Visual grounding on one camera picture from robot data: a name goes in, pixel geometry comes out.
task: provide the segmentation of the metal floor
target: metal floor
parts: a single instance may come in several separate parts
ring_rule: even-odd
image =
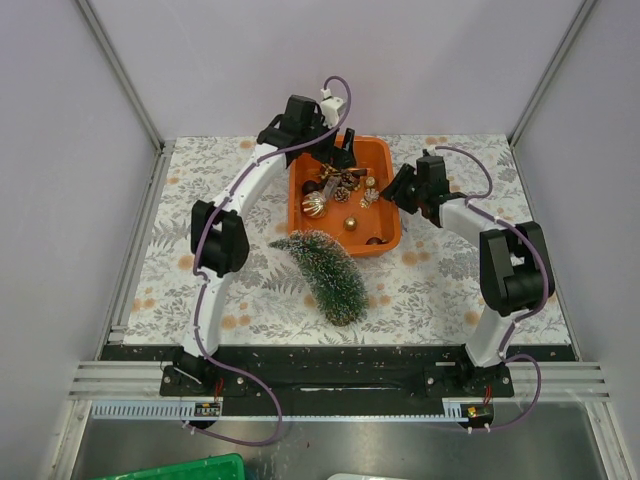
[[[499,405],[497,423],[519,412]],[[336,473],[429,479],[606,478],[589,420],[576,405],[538,405],[505,432],[467,435],[424,423],[305,422],[288,425],[283,440],[263,448],[237,447],[190,435],[177,422],[89,420],[73,478],[240,453],[259,480],[327,480]],[[221,422],[226,435],[259,439],[270,422]]]

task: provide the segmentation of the patterned surface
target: patterned surface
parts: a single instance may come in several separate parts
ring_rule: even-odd
[[[495,190],[483,205],[510,221],[530,218],[503,135],[394,135],[394,168],[415,163],[425,147],[457,146],[487,166]],[[189,218],[197,199],[211,199],[249,158],[252,138],[187,137],[176,142],[153,235],[125,336],[127,344],[180,343],[196,280],[191,274]],[[486,182],[469,160],[445,153],[452,190],[482,192]],[[223,344],[463,343],[483,308],[478,254],[465,240],[401,212],[403,237],[393,251],[357,259],[369,293],[367,318],[344,328],[318,313],[292,260],[267,243],[286,235],[288,172],[267,188],[247,219],[251,254],[229,289]],[[564,344],[569,335],[556,297],[528,320],[514,343]]]

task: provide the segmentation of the cable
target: cable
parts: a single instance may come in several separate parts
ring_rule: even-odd
[[[540,365],[538,364],[535,358],[533,358],[531,355],[527,355],[526,353],[519,353],[517,355],[514,355],[513,357],[509,357],[504,361],[504,363],[505,364],[513,363],[518,360],[528,360],[533,364],[533,368],[535,368],[536,370],[536,392],[533,395],[533,399],[531,400],[531,403],[527,408],[524,409],[524,411],[520,415],[518,415],[513,420],[510,420],[507,423],[504,423],[502,425],[496,425],[495,427],[492,426],[490,427],[490,429],[476,428],[472,430],[473,432],[489,433],[490,431],[499,432],[502,430],[506,430],[522,422],[525,418],[531,415],[531,412],[533,412],[533,409],[536,408],[536,405],[538,404],[538,399],[540,398],[540,392],[542,390],[542,371],[540,370]]]
[[[238,178],[236,179],[236,181],[233,183],[233,185],[231,185],[231,188],[229,189],[229,194],[227,196],[224,197],[224,199],[220,202],[219,205],[217,205],[214,210],[213,213],[211,214],[211,216],[207,219],[207,222],[205,223],[204,229],[202,230],[202,236],[200,237],[200,240],[198,241],[198,247],[196,248],[196,253],[195,253],[195,258],[193,261],[193,274],[197,277],[201,277],[204,282],[202,284],[202,286],[200,287],[200,292],[198,293],[198,300],[196,301],[196,306],[195,306],[195,312],[193,315],[193,328],[194,328],[194,333],[195,333],[195,340],[196,343],[198,344],[198,348],[200,349],[200,353],[202,354],[202,356],[204,358],[206,358],[209,362],[211,362],[213,365],[215,365],[218,368],[222,368],[224,370],[227,370],[229,372],[233,372],[233,373],[237,373],[239,375],[242,375],[250,380],[253,380],[255,383],[257,383],[260,387],[262,387],[262,389],[267,392],[267,394],[271,397],[271,400],[273,400],[273,404],[276,407],[276,412],[278,415],[278,423],[276,426],[276,430],[275,432],[267,439],[265,440],[261,440],[261,441],[246,441],[246,440],[239,440],[236,438],[231,438],[231,437],[227,437],[225,435],[220,435],[218,433],[214,433],[214,432],[209,432],[208,430],[203,430],[201,428],[196,428],[192,425],[190,425],[189,427],[191,428],[191,432],[198,432],[201,433],[203,435],[206,435],[208,437],[212,437],[212,438],[216,438],[218,440],[224,440],[226,442],[231,442],[231,443],[235,443],[237,445],[243,445],[243,446],[247,446],[247,447],[261,447],[264,445],[269,445],[273,442],[276,442],[277,440],[280,439],[280,437],[282,436],[282,407],[280,406],[280,402],[278,402],[278,398],[275,396],[275,394],[271,391],[271,389],[267,386],[267,384],[265,384],[262,380],[260,380],[258,377],[256,377],[255,375],[253,375],[250,372],[247,372],[245,370],[242,370],[241,368],[237,368],[237,367],[233,367],[231,365],[227,365],[226,363],[222,363],[218,360],[216,360],[215,358],[213,358],[211,355],[209,355],[209,353],[206,351],[206,349],[204,348],[204,345],[202,343],[202,340],[200,339],[200,335],[198,335],[198,330],[200,328],[199,325],[199,319],[200,319],[200,308],[202,307],[202,301],[204,299],[204,294],[206,292],[207,289],[207,284],[209,283],[209,276],[202,270],[199,270],[199,265],[200,265],[200,257],[202,256],[202,250],[204,248],[204,244],[207,238],[207,234],[209,232],[209,230],[211,230],[211,227],[213,226],[213,222],[215,221],[216,217],[218,216],[218,214],[220,213],[220,211],[224,208],[224,206],[229,203],[231,201],[231,199],[233,198],[234,193],[236,192],[236,190],[238,189],[238,187],[240,186],[240,184],[242,183],[242,181],[247,178],[247,176],[249,175],[249,173],[251,172],[251,170],[253,170],[257,165],[261,164],[262,162],[264,162],[265,160],[268,160],[271,157],[274,157],[276,155],[281,155],[283,153],[289,153],[289,152],[293,152],[296,150],[301,150],[307,147],[310,147],[312,145],[315,145],[317,143],[322,142],[323,140],[326,140],[327,138],[329,138],[330,136],[332,136],[334,133],[338,132],[338,130],[340,130],[340,127],[342,126],[342,124],[344,123],[344,121],[347,119],[347,115],[349,115],[349,111],[351,110],[351,88],[349,87],[349,84],[347,83],[347,81],[338,76],[338,75],[332,75],[329,78],[327,78],[324,82],[324,86],[323,88],[327,88],[329,82],[331,82],[332,80],[337,80],[340,83],[342,83],[344,89],[346,90],[347,93],[347,99],[345,101],[345,110],[344,113],[342,114],[342,116],[340,117],[340,119],[338,120],[338,123],[329,131],[327,131],[326,133],[324,133],[323,135],[320,135],[318,138],[315,138],[313,140],[310,140],[308,142],[304,142],[298,145],[292,145],[290,147],[286,147],[286,148],[282,148],[276,151],[273,151],[271,153],[268,153],[266,155],[261,156],[260,158],[258,158],[255,163],[251,163],[247,166],[247,168],[238,176]]]
[[[474,204],[471,203],[471,200],[473,199],[485,199],[487,198],[489,195],[491,195],[491,193],[493,192],[493,180],[491,179],[491,174],[489,173],[489,170],[487,170],[487,168],[484,166],[484,164],[474,155],[472,155],[469,152],[466,152],[462,149],[456,148],[456,147],[448,147],[448,146],[444,146],[444,145],[440,145],[435,147],[436,150],[449,150],[452,152],[456,152],[459,153],[461,155],[465,155],[466,157],[470,158],[471,160],[473,160],[476,165],[478,165],[480,167],[480,169],[482,170],[482,172],[484,173],[484,176],[487,179],[487,182],[489,184],[489,188],[487,189],[487,191],[485,193],[482,194],[473,194],[473,195],[469,195],[466,199],[465,199],[465,206],[467,208],[469,208],[471,211],[477,213],[478,215],[480,215],[483,218],[486,218],[487,220],[497,223],[498,225],[507,228],[509,231],[513,232],[513,234],[515,236],[518,237],[518,239],[527,247],[527,249],[531,252],[531,255],[533,256],[534,261],[536,262],[536,265],[538,266],[538,268],[540,269],[540,274],[542,275],[542,298],[540,299],[540,303],[536,306],[536,308],[534,308],[531,311],[525,312],[522,315],[519,315],[518,317],[516,317],[513,322],[511,323],[511,325],[509,325],[509,328],[507,329],[507,332],[505,333],[504,337],[502,337],[502,340],[500,341],[500,346],[498,347],[498,355],[501,358],[504,358],[506,355],[506,348],[507,348],[507,344],[509,343],[509,339],[511,338],[511,336],[513,335],[513,332],[515,331],[517,325],[529,318],[532,317],[534,315],[536,315],[537,313],[539,313],[544,306],[547,303],[547,300],[549,299],[549,275],[547,274],[547,269],[544,265],[544,262],[542,261],[542,256],[540,255],[540,253],[538,252],[538,250],[533,246],[533,244],[529,241],[529,239],[527,237],[525,237],[515,226],[511,225],[509,222],[506,222],[505,220],[499,218],[499,217],[494,217],[493,215],[491,215],[489,212],[481,209],[480,207],[475,206]]]

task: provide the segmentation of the metal rail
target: metal rail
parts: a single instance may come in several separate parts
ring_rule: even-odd
[[[158,394],[162,381],[161,362],[83,362],[78,367],[69,398],[73,400],[149,400],[171,401]],[[597,363],[542,362],[540,402],[609,402],[604,375]],[[526,363],[510,364],[515,397],[496,398],[512,402],[528,398],[536,387],[536,374]],[[204,401],[206,397],[189,400]],[[477,402],[478,398],[449,399]]]

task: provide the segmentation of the orange tray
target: orange tray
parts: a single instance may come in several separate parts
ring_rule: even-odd
[[[336,145],[342,144],[342,137],[336,139]],[[378,181],[379,191],[389,185],[393,179],[391,152],[383,140],[375,137],[356,137],[354,152],[357,167],[367,168],[368,175]],[[327,214],[322,218],[310,218],[302,213],[302,184],[307,180],[318,180],[321,163],[311,155],[301,155],[290,168],[289,174],[289,234],[298,230],[322,230],[335,238],[353,257],[371,257],[382,255],[398,246],[402,235],[398,208],[382,198],[369,208],[362,208],[360,200],[364,196],[364,185],[357,192],[351,192],[346,203],[329,200]],[[344,229],[345,218],[354,217],[358,226],[353,232]],[[378,237],[385,243],[367,245],[371,237]]]

